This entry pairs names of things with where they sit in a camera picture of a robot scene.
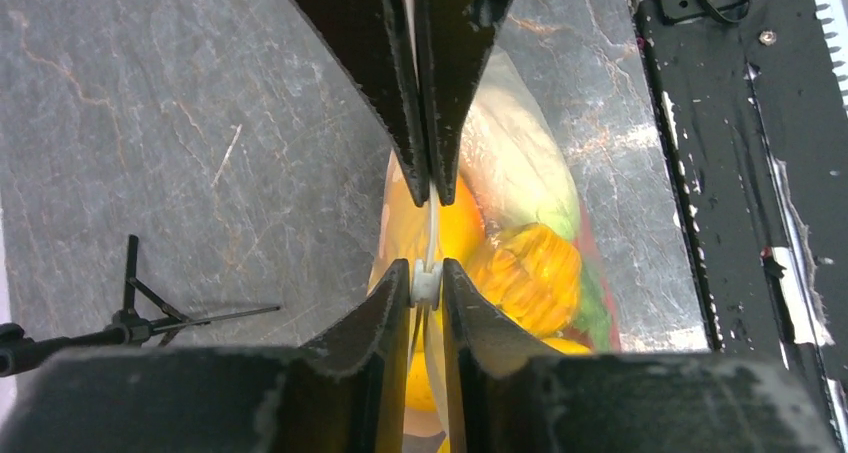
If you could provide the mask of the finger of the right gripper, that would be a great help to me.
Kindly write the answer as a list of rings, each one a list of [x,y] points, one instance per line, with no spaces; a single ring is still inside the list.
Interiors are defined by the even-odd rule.
[[[514,0],[413,0],[416,66],[430,183],[455,201],[463,126]]]
[[[430,174],[404,0],[291,0],[387,132],[414,204]]]

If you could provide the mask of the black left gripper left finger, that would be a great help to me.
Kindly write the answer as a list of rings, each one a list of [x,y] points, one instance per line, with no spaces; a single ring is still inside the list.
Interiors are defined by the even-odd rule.
[[[409,265],[298,347],[75,348],[42,366],[5,452],[398,452]]]

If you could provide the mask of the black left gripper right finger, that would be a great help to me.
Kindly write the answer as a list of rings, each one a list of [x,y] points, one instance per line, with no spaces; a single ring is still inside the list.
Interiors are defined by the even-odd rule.
[[[836,452],[831,424],[777,360],[753,354],[565,355],[443,264],[455,452]]]

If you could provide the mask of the yellow squash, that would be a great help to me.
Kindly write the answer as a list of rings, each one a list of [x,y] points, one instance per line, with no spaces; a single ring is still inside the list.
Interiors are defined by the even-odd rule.
[[[589,347],[570,339],[548,337],[541,341],[566,355],[592,353]],[[426,370],[423,339],[419,337],[406,380],[404,433],[417,438],[429,438],[442,431]]]

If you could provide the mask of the white radish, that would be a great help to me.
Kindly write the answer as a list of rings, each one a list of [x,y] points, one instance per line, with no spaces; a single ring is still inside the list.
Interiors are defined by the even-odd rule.
[[[566,240],[577,237],[575,181],[538,103],[526,92],[477,91],[463,126],[460,173],[490,228],[541,223]]]

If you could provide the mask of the yellow orange mango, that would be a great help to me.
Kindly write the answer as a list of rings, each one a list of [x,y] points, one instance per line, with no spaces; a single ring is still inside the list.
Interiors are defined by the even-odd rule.
[[[439,243],[435,258],[466,261],[482,242],[484,227],[475,199],[463,178],[457,179],[455,202],[440,207],[438,216]],[[415,206],[403,175],[398,172],[387,175],[382,227],[379,252],[384,259],[414,261],[426,254],[429,209]]]

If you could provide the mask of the clear dotted zip bag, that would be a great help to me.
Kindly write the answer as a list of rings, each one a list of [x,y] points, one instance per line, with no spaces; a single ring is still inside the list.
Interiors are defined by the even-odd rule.
[[[540,106],[501,48],[465,120],[459,160],[455,201],[439,209],[431,240],[428,209],[414,204],[389,158],[369,286],[397,259],[453,258],[488,302],[555,350],[619,351],[589,215]]]

